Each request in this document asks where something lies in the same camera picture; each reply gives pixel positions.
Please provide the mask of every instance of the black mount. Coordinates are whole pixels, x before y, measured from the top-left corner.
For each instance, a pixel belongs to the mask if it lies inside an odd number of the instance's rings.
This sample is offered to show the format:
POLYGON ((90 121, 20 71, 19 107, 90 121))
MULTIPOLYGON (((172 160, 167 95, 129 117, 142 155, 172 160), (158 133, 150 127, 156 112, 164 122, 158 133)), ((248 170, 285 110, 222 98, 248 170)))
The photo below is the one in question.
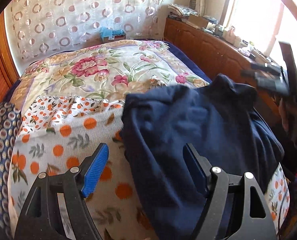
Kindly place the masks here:
MULTIPOLYGON (((216 238, 229 193, 234 193, 234 205, 226 239, 276 238, 268 206, 253 174, 246 172, 243 176, 237 176, 225 173, 220 167, 212 167, 205 157, 197 153, 192 144, 187 144, 183 150, 188 153, 188 168, 196 188, 207 198, 190 240, 216 238)), ((64 193, 76 239, 102 240, 85 204, 84 197, 87 194, 84 188, 89 183, 86 177, 90 167, 103 152, 104 155, 108 154, 106 144, 100 144, 92 156, 85 158, 80 167, 73 167, 65 174, 49 177, 44 172, 40 173, 25 200, 15 240, 68 239, 63 229, 57 193, 64 193)))
MULTIPOLYGON (((287 73, 282 67, 276 64, 252 63, 252 70, 241 70, 244 77, 254 78, 259 89, 265 90, 275 96, 276 103, 280 103, 283 98, 284 103, 297 106, 297 68, 293 56, 291 45, 287 42, 279 42, 283 60, 286 63, 287 73), (261 75, 257 70, 267 73, 261 75)), ((297 118, 288 114, 289 131, 288 136, 292 141, 297 141, 297 118)))

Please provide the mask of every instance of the window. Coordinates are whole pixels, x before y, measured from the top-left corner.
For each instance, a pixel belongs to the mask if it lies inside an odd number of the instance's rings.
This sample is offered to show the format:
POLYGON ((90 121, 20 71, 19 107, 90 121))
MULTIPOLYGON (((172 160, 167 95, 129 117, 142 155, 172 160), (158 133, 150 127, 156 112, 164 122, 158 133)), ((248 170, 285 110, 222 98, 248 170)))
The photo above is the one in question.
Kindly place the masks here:
POLYGON ((237 36, 252 41, 256 49, 283 67, 278 41, 289 42, 297 66, 297 21, 281 0, 236 0, 228 13, 228 25, 235 27, 237 36))

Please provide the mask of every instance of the black clamp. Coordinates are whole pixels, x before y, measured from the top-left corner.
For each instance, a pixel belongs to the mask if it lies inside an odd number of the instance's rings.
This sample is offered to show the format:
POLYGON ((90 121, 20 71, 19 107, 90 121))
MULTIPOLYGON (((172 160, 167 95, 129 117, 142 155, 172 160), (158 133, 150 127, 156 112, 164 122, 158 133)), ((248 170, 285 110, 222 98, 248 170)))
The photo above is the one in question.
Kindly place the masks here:
POLYGON ((49 177, 42 172, 25 200, 15 232, 15 240, 68 240, 61 219, 57 193, 64 193, 71 226, 78 240, 102 240, 84 198, 95 190, 108 160, 109 149, 101 143, 79 167, 49 177))
MULTIPOLYGON (((228 193, 234 193, 234 206, 226 239, 271 240, 275 227, 264 195, 253 174, 227 174, 212 167, 193 145, 184 148, 197 190, 207 198, 191 240, 214 240, 219 229, 228 193)), ((94 191, 108 159, 109 149, 101 143, 92 156, 65 174, 38 175, 21 211, 15 240, 68 240, 63 229, 57 193, 64 193, 67 212, 77 240, 102 240, 84 198, 94 191)))

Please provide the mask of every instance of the dark blue garment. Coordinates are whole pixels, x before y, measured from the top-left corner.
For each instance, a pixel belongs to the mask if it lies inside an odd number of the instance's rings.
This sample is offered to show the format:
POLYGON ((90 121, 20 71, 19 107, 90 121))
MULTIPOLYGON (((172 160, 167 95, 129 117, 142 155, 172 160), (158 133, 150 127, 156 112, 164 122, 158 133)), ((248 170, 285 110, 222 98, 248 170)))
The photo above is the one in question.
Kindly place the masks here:
POLYGON ((160 240, 188 239, 205 204, 183 160, 186 143, 226 173, 252 172, 265 192, 283 149, 254 110, 256 98, 253 87, 223 75, 208 87, 127 95, 121 132, 125 155, 160 240))
POLYGON ((3 102, 10 102, 11 101, 11 98, 13 96, 13 93, 14 93, 15 89, 20 85, 20 83, 21 83, 20 79, 18 79, 17 81, 14 82, 12 87, 10 87, 10 89, 8 90, 6 95, 4 96, 3 102))

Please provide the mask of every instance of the wooden cabinet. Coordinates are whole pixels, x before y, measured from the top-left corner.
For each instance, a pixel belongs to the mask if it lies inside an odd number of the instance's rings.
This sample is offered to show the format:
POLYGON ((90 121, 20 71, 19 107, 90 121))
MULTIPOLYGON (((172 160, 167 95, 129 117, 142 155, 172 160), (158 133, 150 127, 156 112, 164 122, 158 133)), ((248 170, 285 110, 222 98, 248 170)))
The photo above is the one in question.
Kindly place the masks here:
MULTIPOLYGON (((210 79, 222 73, 237 83, 255 86, 254 80, 240 74, 242 69, 250 69, 252 60, 226 41, 169 18, 166 19, 164 40, 183 51, 210 79)), ((275 116, 279 116, 273 99, 263 91, 258 94, 275 116)))

